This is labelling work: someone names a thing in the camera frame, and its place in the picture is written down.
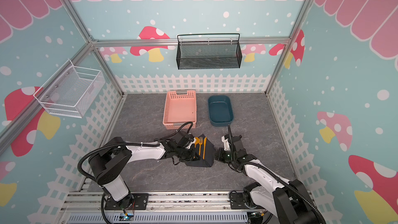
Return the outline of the black paper napkin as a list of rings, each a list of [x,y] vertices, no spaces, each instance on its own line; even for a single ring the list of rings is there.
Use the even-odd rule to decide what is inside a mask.
[[[206,136],[204,134],[202,134],[199,137],[204,138]],[[192,150],[196,151],[197,154],[199,154],[199,144],[197,144],[196,147],[194,147],[194,144],[191,144],[189,149],[192,149]],[[210,168],[210,167],[212,167],[212,165],[214,163],[215,153],[216,153],[216,149],[215,149],[213,143],[207,138],[206,150],[205,150],[205,160],[203,160],[202,153],[201,153],[201,156],[199,156],[199,161],[187,161],[184,163],[188,167]]]

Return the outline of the orange plastic spoon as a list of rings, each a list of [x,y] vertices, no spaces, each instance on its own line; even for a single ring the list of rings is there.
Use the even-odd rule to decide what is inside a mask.
[[[195,137],[195,138],[194,138],[194,147],[196,147],[197,144],[199,144],[199,142],[200,142],[200,138]]]

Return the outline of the orange plastic fork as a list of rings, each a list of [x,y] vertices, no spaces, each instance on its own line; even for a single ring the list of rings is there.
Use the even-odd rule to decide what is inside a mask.
[[[199,156],[201,156],[202,153],[202,145],[203,145],[203,138],[199,137]]]

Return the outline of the orange plastic knife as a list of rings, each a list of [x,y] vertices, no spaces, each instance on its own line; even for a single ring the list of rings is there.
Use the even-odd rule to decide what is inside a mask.
[[[207,137],[204,137],[203,138],[203,145],[202,145],[202,158],[203,158],[203,160],[205,160],[206,141],[207,141]]]

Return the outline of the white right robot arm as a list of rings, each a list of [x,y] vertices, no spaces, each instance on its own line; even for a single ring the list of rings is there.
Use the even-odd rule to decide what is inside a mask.
[[[326,220],[315,206],[306,187],[299,180],[288,180],[275,174],[246,150],[220,148],[217,161],[256,182],[245,190],[249,207],[259,206],[278,218],[281,224],[325,224]]]

